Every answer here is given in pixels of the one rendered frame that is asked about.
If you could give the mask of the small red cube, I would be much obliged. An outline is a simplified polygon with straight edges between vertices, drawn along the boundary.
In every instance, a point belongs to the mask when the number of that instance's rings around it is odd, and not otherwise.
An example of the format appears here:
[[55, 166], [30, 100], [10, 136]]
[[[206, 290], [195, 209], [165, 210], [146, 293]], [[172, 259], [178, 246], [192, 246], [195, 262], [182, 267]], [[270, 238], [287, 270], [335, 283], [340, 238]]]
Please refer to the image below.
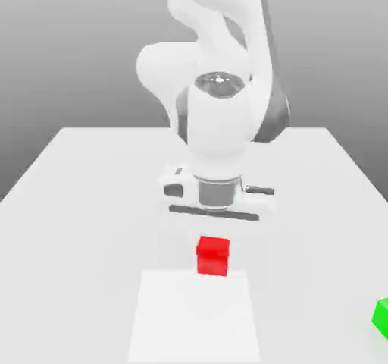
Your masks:
[[197, 272], [202, 275], [227, 276], [230, 240], [201, 236], [196, 246]]

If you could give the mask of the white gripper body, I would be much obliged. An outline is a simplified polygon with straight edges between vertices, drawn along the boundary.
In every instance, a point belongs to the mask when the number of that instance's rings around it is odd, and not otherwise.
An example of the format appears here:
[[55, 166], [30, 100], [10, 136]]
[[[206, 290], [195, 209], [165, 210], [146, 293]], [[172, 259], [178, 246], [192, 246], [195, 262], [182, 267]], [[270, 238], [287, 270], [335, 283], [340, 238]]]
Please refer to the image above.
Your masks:
[[173, 213], [201, 215], [214, 218], [229, 218], [240, 221], [259, 221], [273, 214], [276, 201], [273, 196], [249, 194], [239, 197], [237, 201], [225, 209], [205, 209], [200, 206], [169, 204], [168, 210]]

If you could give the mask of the small green cube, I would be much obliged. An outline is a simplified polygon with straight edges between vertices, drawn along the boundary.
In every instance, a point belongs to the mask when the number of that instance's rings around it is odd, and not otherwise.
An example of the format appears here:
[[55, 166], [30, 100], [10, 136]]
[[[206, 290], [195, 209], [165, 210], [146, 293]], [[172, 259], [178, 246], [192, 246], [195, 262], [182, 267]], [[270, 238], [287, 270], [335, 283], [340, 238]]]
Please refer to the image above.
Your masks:
[[388, 340], [388, 298], [377, 301], [371, 322]]

